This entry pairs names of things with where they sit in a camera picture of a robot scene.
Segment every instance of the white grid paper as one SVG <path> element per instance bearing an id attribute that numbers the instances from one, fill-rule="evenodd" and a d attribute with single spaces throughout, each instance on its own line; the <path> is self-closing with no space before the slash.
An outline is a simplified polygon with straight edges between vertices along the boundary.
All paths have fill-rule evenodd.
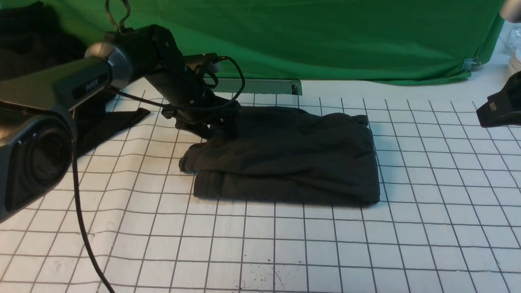
<path id="1" fill-rule="evenodd" d="M 161 101 L 146 82 L 127 92 Z M 194 198 L 179 172 L 201 140 L 158 108 L 80 158 L 93 250 L 116 292 L 516 292 L 521 128 L 479 127 L 472 103 L 240 97 L 367 114 L 381 202 L 364 209 Z M 0 225 L 0 292 L 105 292 L 79 235 L 70 174 Z"/>

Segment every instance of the black fabric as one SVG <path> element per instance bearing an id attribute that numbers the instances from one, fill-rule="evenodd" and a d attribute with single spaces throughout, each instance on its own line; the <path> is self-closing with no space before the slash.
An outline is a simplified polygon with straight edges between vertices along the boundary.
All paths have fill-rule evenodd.
<path id="1" fill-rule="evenodd" d="M 83 58 L 86 46 L 64 33 L 57 21 L 54 11 L 42 2 L 0 9 L 0 80 Z M 142 108 L 135 112 L 106 113 L 105 104 L 114 97 L 100 92 L 76 108 L 79 155 L 150 114 Z"/>
<path id="2" fill-rule="evenodd" d="M 197 172 L 200 198 L 372 204 L 380 186 L 367 125 L 367 116 L 242 107 L 238 138 L 217 135 L 191 146 L 179 168 Z"/>

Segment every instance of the black cable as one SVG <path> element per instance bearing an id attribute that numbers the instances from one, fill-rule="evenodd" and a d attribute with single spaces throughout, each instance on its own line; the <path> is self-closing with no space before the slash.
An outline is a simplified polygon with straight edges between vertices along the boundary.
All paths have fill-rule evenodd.
<path id="1" fill-rule="evenodd" d="M 108 282 L 107 278 L 103 274 L 100 266 L 96 261 L 96 257 L 92 252 L 91 244 L 89 243 L 89 238 L 87 235 L 87 230 L 85 229 L 85 221 L 83 220 L 83 214 L 81 212 L 81 202 L 80 202 L 80 180 L 78 179 L 78 151 L 76 146 L 76 141 L 72 141 L 72 180 L 74 182 L 74 201 L 76 203 L 76 215 L 78 216 L 78 224 L 80 226 L 80 234 L 81 238 L 83 238 L 83 244 L 85 244 L 85 249 L 87 250 L 87 254 L 89 255 L 89 259 L 91 260 L 92 266 L 94 270 L 100 277 L 101 281 L 107 288 L 110 293 L 115 293 L 112 285 Z"/>
<path id="2" fill-rule="evenodd" d="M 217 75 L 215 75 L 213 72 L 207 72 L 206 74 L 208 74 L 208 76 L 213 80 L 214 84 L 208 84 L 205 82 L 204 86 L 211 90 L 216 88 L 219 85 L 219 79 L 217 78 Z"/>
<path id="3" fill-rule="evenodd" d="M 105 0 L 105 12 L 107 13 L 108 20 L 110 20 L 110 23 L 112 23 L 112 26 L 114 27 L 114 29 L 116 29 L 116 32 L 119 32 L 118 25 L 116 24 L 116 22 L 114 21 L 114 17 L 112 17 L 112 14 L 110 13 L 110 6 L 108 1 L 109 0 Z"/>
<path id="4" fill-rule="evenodd" d="M 137 97 L 135 95 L 131 95 L 131 94 L 127 94 L 127 93 L 124 93 L 116 88 L 112 88 L 112 87 L 107 87 L 105 88 L 104 90 L 105 91 L 108 91 L 110 93 L 113 93 L 113 94 L 119 94 L 121 96 L 124 96 L 124 97 L 128 97 L 130 99 L 133 99 L 133 100 L 136 100 L 136 101 L 139 101 L 139 102 L 143 102 L 145 104 L 151 104 L 151 105 L 154 105 L 154 106 L 158 106 L 158 107 L 161 107 L 161 108 L 165 108 L 165 109 L 169 109 L 169 110 L 176 110 L 176 111 L 192 111 L 192 112 L 206 112 L 206 111 L 214 111 L 214 110 L 219 110 L 219 109 L 222 109 L 222 108 L 225 108 L 227 106 L 229 106 L 231 103 L 233 103 L 235 100 L 237 100 L 237 98 L 239 97 L 239 95 L 242 93 L 242 91 L 244 90 L 244 87 L 246 86 L 246 79 L 244 77 L 244 74 L 242 73 L 242 70 L 241 68 L 239 67 L 239 65 L 237 64 L 237 62 L 235 62 L 235 60 L 233 60 L 233 58 L 231 57 L 228 57 L 228 56 L 223 56 L 223 57 L 219 57 L 217 59 L 218 62 L 220 61 L 224 61 L 224 60 L 229 60 L 230 62 L 232 62 L 233 65 L 235 65 L 235 68 L 237 69 L 237 72 L 239 73 L 239 76 L 241 77 L 241 87 L 240 89 L 237 91 L 237 93 L 235 94 L 235 96 L 233 96 L 233 98 L 227 102 L 226 104 L 223 104 L 223 105 L 220 105 L 220 106 L 215 106 L 215 107 L 205 107 L 205 108 L 199 108 L 199 107 L 184 107 L 184 106 L 173 106 L 173 105 L 170 105 L 170 104 L 161 104 L 161 103 L 157 103 L 157 102 L 153 102 L 153 101 L 149 101 L 149 100 L 146 100 L 146 99 L 143 99 L 141 97 Z"/>
<path id="5" fill-rule="evenodd" d="M 127 15 L 125 15 L 125 17 L 123 17 L 123 19 L 121 19 L 119 21 L 119 29 L 121 30 L 121 32 L 124 32 L 126 30 L 125 20 L 127 20 L 127 18 L 130 17 L 130 5 L 129 5 L 128 0 L 122 0 L 122 2 L 123 2 L 123 5 L 125 5 L 125 9 L 127 10 Z"/>

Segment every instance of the green cloth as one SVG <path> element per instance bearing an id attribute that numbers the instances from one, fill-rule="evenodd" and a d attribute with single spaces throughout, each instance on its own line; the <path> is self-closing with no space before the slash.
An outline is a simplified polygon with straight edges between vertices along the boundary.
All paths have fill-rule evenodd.
<path id="1" fill-rule="evenodd" d="M 185 55 L 234 58 L 247 78 L 461 81 L 490 59 L 503 0 L 129 0 L 127 26 L 169 28 Z M 103 0 L 46 0 L 87 43 L 112 30 Z M 116 22 L 125 14 L 110 1 Z M 222 77 L 237 77 L 224 66 Z"/>

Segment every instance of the folded black cloth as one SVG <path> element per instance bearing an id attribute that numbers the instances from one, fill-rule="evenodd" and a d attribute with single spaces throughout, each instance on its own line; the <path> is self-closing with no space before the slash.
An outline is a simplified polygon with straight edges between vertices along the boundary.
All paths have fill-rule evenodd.
<path id="1" fill-rule="evenodd" d="M 179 168 L 197 172 L 200 198 L 376 203 L 378 165 L 367 125 L 367 116 L 242 107 L 236 139 L 214 136 L 191 146 Z"/>

